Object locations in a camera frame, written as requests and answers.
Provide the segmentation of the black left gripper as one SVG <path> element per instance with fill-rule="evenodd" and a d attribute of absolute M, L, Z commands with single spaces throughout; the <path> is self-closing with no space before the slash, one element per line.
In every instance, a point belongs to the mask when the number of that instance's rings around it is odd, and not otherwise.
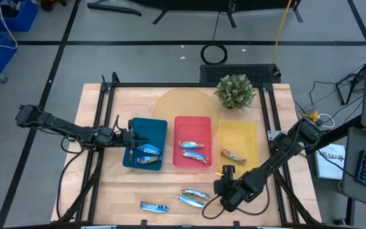
<path fill-rule="evenodd" d="M 151 140 L 146 137 L 135 136 L 133 132 L 133 120 L 128 120 L 127 128 L 119 128 L 120 138 L 123 144 L 128 147 L 128 162 L 133 162 L 133 150 L 136 148 L 134 141 L 150 142 Z"/>

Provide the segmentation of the blue wrapper granola bar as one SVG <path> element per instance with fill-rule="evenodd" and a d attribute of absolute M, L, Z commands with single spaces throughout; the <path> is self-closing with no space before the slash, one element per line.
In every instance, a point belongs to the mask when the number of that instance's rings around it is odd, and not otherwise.
<path fill-rule="evenodd" d="M 144 211 L 155 212 L 155 213 L 166 213 L 169 210 L 167 205 L 151 204 L 144 201 L 140 202 L 140 208 Z"/>
<path fill-rule="evenodd" d="M 189 195 L 200 197 L 200 198 L 203 198 L 203 199 L 206 199 L 206 200 L 210 200 L 209 194 L 204 193 L 202 191 L 189 189 L 189 188 L 184 188 L 184 189 L 182 189 L 182 192 L 185 193 L 185 194 L 189 194 Z"/>
<path fill-rule="evenodd" d="M 137 149 L 144 153 L 148 153 L 151 155 L 160 155 L 160 153 L 161 153 L 160 149 L 158 149 L 157 147 L 152 146 L 150 144 L 140 145 Z"/>
<path fill-rule="evenodd" d="M 180 194 L 178 196 L 178 200 L 182 202 L 183 204 L 189 205 L 191 207 L 197 207 L 197 208 L 204 208 L 205 204 L 203 202 L 199 202 L 191 197 L 187 197 L 183 194 Z"/>

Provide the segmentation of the green orange Chewy granola bar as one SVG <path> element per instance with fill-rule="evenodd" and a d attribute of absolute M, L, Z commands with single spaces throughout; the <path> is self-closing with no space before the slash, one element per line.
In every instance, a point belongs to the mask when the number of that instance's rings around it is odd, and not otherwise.
<path fill-rule="evenodd" d="M 245 164 L 245 162 L 247 161 L 245 158 L 242 158 L 238 155 L 235 155 L 234 153 L 231 153 L 230 151 L 224 149 L 221 151 L 221 155 L 225 156 L 226 158 L 229 158 L 235 162 L 238 162 L 240 164 Z"/>

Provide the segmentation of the blue brown granola bar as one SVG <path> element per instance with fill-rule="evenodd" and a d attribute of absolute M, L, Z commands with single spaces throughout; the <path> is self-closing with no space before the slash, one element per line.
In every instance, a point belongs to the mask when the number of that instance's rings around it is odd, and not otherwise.
<path fill-rule="evenodd" d="M 142 156 L 138 157 L 135 162 L 140 165 L 147 165 L 151 163 L 161 162 L 161 157 L 159 155 Z"/>

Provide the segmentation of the blue orange granola bar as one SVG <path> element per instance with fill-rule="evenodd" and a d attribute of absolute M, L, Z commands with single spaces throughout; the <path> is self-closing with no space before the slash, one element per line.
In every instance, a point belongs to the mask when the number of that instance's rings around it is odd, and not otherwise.
<path fill-rule="evenodd" d="M 193 142 L 193 141 L 179 141 L 178 145 L 181 148 L 184 148 L 184 149 L 198 149 L 198 148 L 204 148 L 205 147 L 204 144 Z"/>

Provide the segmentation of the blue plastic bin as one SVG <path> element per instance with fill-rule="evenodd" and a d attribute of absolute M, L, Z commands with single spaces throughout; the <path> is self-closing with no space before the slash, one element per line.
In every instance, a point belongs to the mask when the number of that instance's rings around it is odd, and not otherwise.
<path fill-rule="evenodd" d="M 140 165 L 135 162 L 138 157 L 142 156 L 151 156 L 151 154 L 144 153 L 138 150 L 138 146 L 133 150 L 133 162 L 128 162 L 128 148 L 125 149 L 125 154 L 123 158 L 123 166 L 135 169 L 146 169 L 146 170 L 161 170 L 162 167 L 162 159 L 165 147 L 165 140 L 166 140 L 166 129 L 167 129 L 167 122 L 165 120 L 156 120 L 156 119 L 148 119 L 148 118 L 134 118 L 133 119 L 133 132 L 136 133 L 138 136 L 149 138 L 150 142 L 144 141 L 134 141 L 139 143 L 140 145 L 143 144 L 150 144 L 152 146 L 157 147 L 160 149 L 160 157 L 161 162 L 158 163 L 151 163 L 147 165 Z"/>

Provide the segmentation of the yellow plastic bin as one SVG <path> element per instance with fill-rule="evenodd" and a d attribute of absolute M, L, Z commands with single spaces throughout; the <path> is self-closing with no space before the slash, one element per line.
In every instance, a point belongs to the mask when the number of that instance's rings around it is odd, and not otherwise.
<path fill-rule="evenodd" d="M 245 164 L 235 162 L 221 155 L 222 150 L 228 150 L 235 155 L 245 158 Z M 235 179 L 246 171 L 259 166 L 257 127 L 252 121 L 221 120 L 219 123 L 219 172 L 223 165 L 234 165 Z"/>

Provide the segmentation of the red plastic bin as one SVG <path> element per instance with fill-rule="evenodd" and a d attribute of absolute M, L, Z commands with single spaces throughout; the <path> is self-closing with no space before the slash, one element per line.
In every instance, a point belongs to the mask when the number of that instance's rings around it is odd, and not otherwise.
<path fill-rule="evenodd" d="M 189 141 L 203 144 L 193 151 L 207 157 L 207 163 L 185 157 L 179 142 Z M 174 120 L 173 164 L 176 167 L 205 169 L 212 165 L 211 119 L 206 116 L 177 116 Z"/>

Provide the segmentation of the small green potted plant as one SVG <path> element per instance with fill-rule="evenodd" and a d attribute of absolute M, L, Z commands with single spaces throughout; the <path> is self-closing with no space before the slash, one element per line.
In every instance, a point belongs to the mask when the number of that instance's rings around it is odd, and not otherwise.
<path fill-rule="evenodd" d="M 256 93 L 245 74 L 234 74 L 220 79 L 214 95 L 225 108 L 244 111 L 251 106 Z"/>

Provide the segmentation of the black perforated computer case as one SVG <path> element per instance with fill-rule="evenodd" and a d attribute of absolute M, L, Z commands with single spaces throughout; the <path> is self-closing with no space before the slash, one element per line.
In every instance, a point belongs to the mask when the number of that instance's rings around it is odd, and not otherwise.
<path fill-rule="evenodd" d="M 200 83 L 218 83 L 227 75 L 245 75 L 253 85 L 281 82 L 281 72 L 275 64 L 224 64 L 200 67 Z"/>

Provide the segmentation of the yellow power plug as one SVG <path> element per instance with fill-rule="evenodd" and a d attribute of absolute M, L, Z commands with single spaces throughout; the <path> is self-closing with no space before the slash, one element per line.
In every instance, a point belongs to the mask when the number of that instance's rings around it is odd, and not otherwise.
<path fill-rule="evenodd" d="M 310 122 L 313 123 L 318 123 L 319 121 L 319 113 L 317 111 L 313 113 L 298 112 L 297 115 L 299 118 L 307 118 Z"/>

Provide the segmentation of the white paper booklet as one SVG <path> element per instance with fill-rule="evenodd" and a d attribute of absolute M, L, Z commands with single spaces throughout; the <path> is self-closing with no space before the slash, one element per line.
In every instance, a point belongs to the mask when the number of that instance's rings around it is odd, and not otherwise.
<path fill-rule="evenodd" d="M 346 156 L 345 146 L 329 144 L 315 153 L 318 178 L 341 180 Z"/>

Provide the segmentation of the black floor stand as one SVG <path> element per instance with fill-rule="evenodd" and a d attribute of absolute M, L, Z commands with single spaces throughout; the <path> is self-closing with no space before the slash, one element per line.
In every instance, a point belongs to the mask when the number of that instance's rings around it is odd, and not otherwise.
<path fill-rule="evenodd" d="M 363 64 L 335 84 L 335 89 L 342 106 L 349 104 L 352 94 L 363 93 L 365 86 L 365 76 L 366 65 Z M 349 86 L 349 91 L 347 97 L 344 98 L 341 89 L 342 87 L 346 86 Z"/>

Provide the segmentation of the black divider screen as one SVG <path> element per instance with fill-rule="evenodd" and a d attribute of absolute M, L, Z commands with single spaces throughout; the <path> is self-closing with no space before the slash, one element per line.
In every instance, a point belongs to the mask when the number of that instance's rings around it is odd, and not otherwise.
<path fill-rule="evenodd" d="M 299 23 L 303 20 L 298 11 L 301 0 L 127 0 L 149 8 L 161 10 L 152 23 L 156 25 L 168 11 L 215 11 L 225 12 L 232 28 L 236 28 L 233 14 L 241 11 L 280 9 L 289 6 Z"/>

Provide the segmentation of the black aluminium rig frame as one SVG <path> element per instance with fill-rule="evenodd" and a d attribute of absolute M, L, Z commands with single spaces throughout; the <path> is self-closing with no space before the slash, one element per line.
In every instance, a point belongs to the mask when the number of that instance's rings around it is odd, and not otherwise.
<path fill-rule="evenodd" d="M 152 111 L 159 98 L 170 88 L 212 88 L 200 83 L 120 83 L 114 93 L 111 120 L 126 125 L 130 118 L 152 118 Z M 267 86 L 258 92 L 251 108 L 245 111 L 229 111 L 219 103 L 220 120 L 252 121 L 257 127 L 259 161 L 269 157 L 267 130 L 288 130 L 296 121 L 294 102 L 288 84 Z M 219 129 L 212 139 L 213 152 L 219 151 Z M 128 169 L 123 166 L 123 149 L 110 148 L 103 154 L 102 172 L 96 190 L 97 196 L 87 195 L 81 207 L 79 220 L 91 220 L 96 224 L 137 225 L 146 220 L 149 225 L 226 226 L 238 221 L 241 225 L 278 226 L 283 222 L 301 222 L 286 195 L 276 195 L 275 182 L 269 181 L 268 191 L 260 194 L 252 203 L 243 203 L 237 211 L 222 212 L 220 203 L 213 202 L 205 211 L 179 202 L 182 188 L 194 188 L 207 193 L 213 191 L 217 179 L 219 161 L 205 169 L 178 168 L 172 163 L 171 147 L 165 147 L 165 161 L 159 171 Z M 167 205 L 166 213 L 144 211 L 140 202 Z"/>

